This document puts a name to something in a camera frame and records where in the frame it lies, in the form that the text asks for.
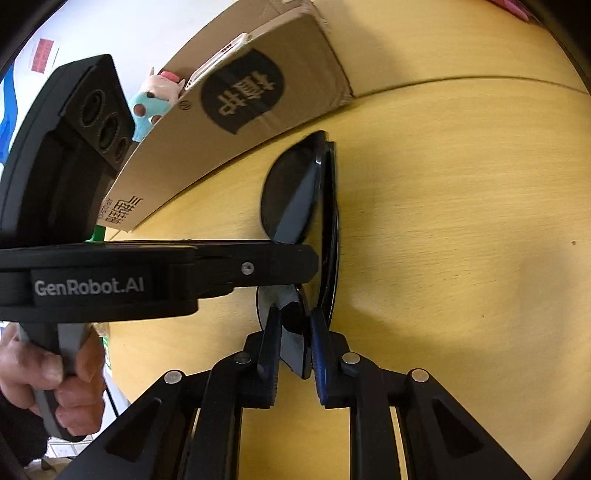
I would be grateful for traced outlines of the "person's left hand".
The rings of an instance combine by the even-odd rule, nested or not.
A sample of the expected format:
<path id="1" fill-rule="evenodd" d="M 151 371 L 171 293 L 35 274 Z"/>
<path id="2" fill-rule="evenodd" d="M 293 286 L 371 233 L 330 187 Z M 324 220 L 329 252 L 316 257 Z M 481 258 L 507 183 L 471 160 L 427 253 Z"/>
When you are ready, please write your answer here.
<path id="1" fill-rule="evenodd" d="M 1 391 L 14 406 L 39 414 L 34 391 L 49 390 L 58 403 L 58 423 L 73 436 L 91 435 L 104 414 L 104 360 L 101 339 L 91 330 L 68 376 L 60 356 L 21 342 L 18 325 L 10 323 L 1 337 Z"/>

